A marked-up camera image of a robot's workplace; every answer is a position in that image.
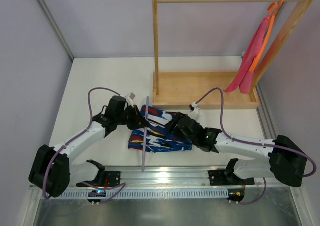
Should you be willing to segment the blue patterned trousers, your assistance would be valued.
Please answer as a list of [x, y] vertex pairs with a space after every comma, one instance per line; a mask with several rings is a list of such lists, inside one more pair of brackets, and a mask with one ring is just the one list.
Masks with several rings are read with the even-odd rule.
[[[145, 117], [146, 106], [141, 107], [141, 114]], [[174, 152], [174, 151], [191, 151], [192, 143], [187, 139], [181, 139], [169, 133], [165, 125], [175, 118], [177, 112], [166, 111], [149, 106], [148, 122], [150, 127], [147, 128], [146, 152]], [[144, 129], [135, 129], [132, 131], [128, 140], [128, 148], [142, 150], [144, 140]]]

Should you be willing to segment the lilac clothes hanger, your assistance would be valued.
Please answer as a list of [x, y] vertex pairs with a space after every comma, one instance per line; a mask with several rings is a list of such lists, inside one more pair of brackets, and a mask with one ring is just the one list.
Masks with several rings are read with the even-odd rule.
[[[146, 97], [146, 103], [145, 103], [145, 120], [148, 120], [148, 114], [149, 114], [149, 96]], [[147, 130], [148, 126], [144, 128], [144, 134], [143, 134], [143, 146], [142, 146], [142, 162], [141, 162], [141, 171], [145, 171], [146, 166], [146, 147], [147, 147]]]

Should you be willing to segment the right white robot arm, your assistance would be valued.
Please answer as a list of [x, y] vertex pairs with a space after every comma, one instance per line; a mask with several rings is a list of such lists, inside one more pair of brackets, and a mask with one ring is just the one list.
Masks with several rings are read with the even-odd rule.
[[300, 187], [307, 164], [304, 152], [288, 137], [276, 139], [234, 138], [221, 129], [202, 127], [194, 119], [178, 113], [165, 125], [174, 136], [187, 139], [205, 152], [232, 153], [248, 160], [231, 159], [225, 175], [231, 184], [248, 178], [274, 177], [279, 182]]

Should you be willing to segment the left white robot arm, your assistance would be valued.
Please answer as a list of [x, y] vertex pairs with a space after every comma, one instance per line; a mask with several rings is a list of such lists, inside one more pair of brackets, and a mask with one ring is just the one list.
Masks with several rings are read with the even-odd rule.
[[42, 189], [45, 199], [59, 197], [69, 186], [102, 186], [106, 168], [93, 159], [73, 162], [93, 144], [103, 140], [118, 126], [130, 130], [149, 127], [137, 105], [123, 96], [113, 96], [106, 109], [93, 116], [89, 125], [67, 141], [54, 147], [41, 146], [35, 156], [29, 181]]

